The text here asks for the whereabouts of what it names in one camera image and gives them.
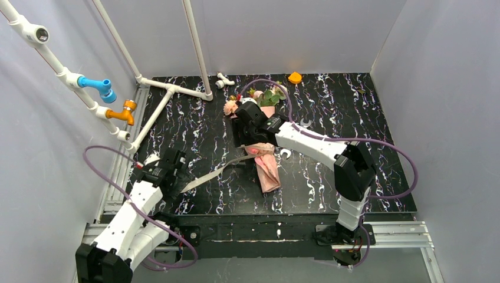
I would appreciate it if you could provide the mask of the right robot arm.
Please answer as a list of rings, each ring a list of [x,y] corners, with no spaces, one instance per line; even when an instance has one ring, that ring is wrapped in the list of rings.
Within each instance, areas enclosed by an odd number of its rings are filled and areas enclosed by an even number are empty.
[[[367,149],[359,141],[333,141],[329,137],[300,127],[275,113],[271,117],[252,101],[237,103],[232,122],[238,146],[269,143],[295,150],[324,164],[334,173],[334,186],[340,195],[336,226],[356,232],[374,184],[376,167]]]

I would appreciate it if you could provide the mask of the brass orange tap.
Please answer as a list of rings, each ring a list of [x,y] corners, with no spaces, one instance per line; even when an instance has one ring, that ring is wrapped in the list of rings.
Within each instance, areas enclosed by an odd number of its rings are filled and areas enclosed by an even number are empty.
[[[126,100],[123,103],[123,109],[121,112],[116,112],[108,109],[105,113],[105,117],[107,119],[118,119],[121,121],[125,121],[127,125],[133,126],[135,124],[135,119],[133,116],[133,112],[137,108],[137,103],[133,100]]]

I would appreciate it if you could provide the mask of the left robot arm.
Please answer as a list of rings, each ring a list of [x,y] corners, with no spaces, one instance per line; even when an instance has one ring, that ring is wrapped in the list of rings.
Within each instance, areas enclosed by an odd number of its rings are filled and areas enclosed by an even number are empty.
[[[184,169],[184,152],[169,149],[137,162],[139,172],[130,194],[113,220],[76,253],[78,282],[131,282],[137,266],[170,237],[180,238],[177,217],[149,212],[173,192]]]

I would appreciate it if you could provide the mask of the fake white rose stem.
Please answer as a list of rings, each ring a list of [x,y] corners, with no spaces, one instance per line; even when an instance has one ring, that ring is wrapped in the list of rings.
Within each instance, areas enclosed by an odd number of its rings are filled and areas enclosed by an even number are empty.
[[[256,90],[254,88],[250,88],[249,91],[247,91],[247,94],[249,95],[250,98],[257,100],[261,95],[263,95],[263,91]]]

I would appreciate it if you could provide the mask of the fake pink rose stem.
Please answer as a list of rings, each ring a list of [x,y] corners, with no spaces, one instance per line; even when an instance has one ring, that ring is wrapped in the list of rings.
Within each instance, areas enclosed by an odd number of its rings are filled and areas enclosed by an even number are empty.
[[[236,96],[230,96],[229,100],[226,101],[223,107],[223,113],[225,116],[233,116],[238,109],[239,100]]]

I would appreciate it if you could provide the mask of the white PVC pipe frame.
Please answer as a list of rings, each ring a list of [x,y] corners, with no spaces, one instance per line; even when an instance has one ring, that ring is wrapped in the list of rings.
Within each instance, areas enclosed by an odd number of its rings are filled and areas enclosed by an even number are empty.
[[[12,1],[1,13],[1,161],[46,161],[80,155],[91,144],[119,145],[91,112],[99,94],[80,98],[61,82],[55,67],[12,25],[24,16],[49,33],[47,48],[62,66],[90,79],[109,79],[118,100],[136,83],[90,1]]]

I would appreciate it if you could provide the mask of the beige printed ribbon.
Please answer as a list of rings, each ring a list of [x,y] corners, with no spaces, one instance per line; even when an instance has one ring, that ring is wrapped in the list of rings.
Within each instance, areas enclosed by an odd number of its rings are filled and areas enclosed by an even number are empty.
[[[242,156],[242,157],[238,157],[236,159],[232,159],[228,162],[226,162],[222,167],[208,173],[208,174],[205,174],[197,179],[195,179],[194,181],[191,181],[189,182],[181,191],[180,193],[186,193],[186,192],[189,192],[191,190],[193,190],[194,188],[216,178],[217,176],[221,175],[222,172],[226,169],[226,167],[228,167],[229,165],[233,165],[233,164],[237,164],[239,162],[242,162],[242,161],[245,161],[245,160],[248,160],[248,159],[254,159],[256,157],[259,157],[261,156],[260,154],[253,154],[253,155],[246,155],[246,156]]]

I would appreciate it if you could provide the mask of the blue plastic tap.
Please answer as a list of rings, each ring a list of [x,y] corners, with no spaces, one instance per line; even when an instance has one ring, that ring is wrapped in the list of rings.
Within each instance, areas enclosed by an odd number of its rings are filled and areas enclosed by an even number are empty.
[[[91,80],[85,76],[80,76],[77,84],[81,88],[91,87],[98,91],[100,98],[106,104],[115,102],[117,96],[112,89],[112,83],[109,79],[104,80]]]

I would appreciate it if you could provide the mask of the fake cream rose stem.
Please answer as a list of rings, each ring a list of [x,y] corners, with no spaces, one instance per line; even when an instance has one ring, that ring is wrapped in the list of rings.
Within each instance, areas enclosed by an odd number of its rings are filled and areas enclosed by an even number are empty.
[[[275,85],[260,95],[259,105],[261,107],[276,106],[282,100],[286,99],[286,95],[284,94],[284,90],[286,89],[280,81],[276,81]]]

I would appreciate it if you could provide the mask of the pink wrapping paper sheet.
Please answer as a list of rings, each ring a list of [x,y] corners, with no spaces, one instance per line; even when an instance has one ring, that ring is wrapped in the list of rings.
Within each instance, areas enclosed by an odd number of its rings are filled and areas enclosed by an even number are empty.
[[[263,193],[269,193],[280,187],[281,181],[278,173],[278,165],[274,156],[275,146],[271,143],[257,143],[246,146],[248,155],[254,158],[258,180]]]

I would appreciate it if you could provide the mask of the aluminium rail frame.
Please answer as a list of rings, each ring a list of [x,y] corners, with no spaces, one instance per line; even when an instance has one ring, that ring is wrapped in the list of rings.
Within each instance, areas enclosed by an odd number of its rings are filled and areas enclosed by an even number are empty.
[[[255,147],[269,144],[295,150],[326,165],[334,173],[340,196],[336,222],[313,234],[320,245],[335,250],[338,268],[352,270],[362,264],[373,241],[364,226],[364,214],[375,185],[376,165],[367,148],[369,139],[322,136],[294,123],[289,116],[267,115],[253,99],[237,98],[231,113],[235,144]],[[135,269],[161,244],[175,238],[193,249],[194,242],[175,232],[175,219],[150,212],[178,183],[185,154],[171,150],[136,162],[139,170],[130,193],[113,220],[91,243],[82,243],[75,254],[79,282],[130,282]]]

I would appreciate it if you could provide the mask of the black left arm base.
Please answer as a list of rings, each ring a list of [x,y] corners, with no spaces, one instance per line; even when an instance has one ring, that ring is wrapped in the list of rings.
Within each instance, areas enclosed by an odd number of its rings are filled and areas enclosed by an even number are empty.
[[[200,226],[188,225],[181,222],[179,216],[171,215],[164,212],[159,212],[153,216],[156,221],[162,221],[169,225],[170,229],[186,239],[192,246],[197,247],[200,244],[201,228]]]

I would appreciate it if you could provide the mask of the small white pipe fitting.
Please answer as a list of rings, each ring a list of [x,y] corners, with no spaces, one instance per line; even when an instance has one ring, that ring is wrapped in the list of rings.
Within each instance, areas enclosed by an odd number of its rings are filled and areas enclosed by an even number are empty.
[[[218,78],[218,80],[215,83],[217,89],[222,89],[222,88],[224,88],[226,86],[233,86],[233,85],[235,85],[234,81],[229,80],[227,77],[225,77],[220,72],[218,72],[216,76]]]

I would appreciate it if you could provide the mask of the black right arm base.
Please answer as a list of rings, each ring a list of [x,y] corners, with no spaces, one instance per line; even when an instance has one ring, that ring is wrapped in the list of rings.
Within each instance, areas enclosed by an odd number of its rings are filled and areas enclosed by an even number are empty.
[[[312,238],[319,246],[330,246],[333,258],[339,267],[354,268],[360,265],[369,251],[376,244],[373,227],[370,224],[358,224],[353,231],[339,223],[333,225],[317,225]]]

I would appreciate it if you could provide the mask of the small orange object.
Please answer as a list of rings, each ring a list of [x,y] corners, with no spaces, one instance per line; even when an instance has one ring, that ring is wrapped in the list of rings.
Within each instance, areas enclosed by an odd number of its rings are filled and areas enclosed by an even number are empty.
[[[288,81],[292,84],[299,84],[302,82],[302,75],[298,72],[293,72],[288,76]]]

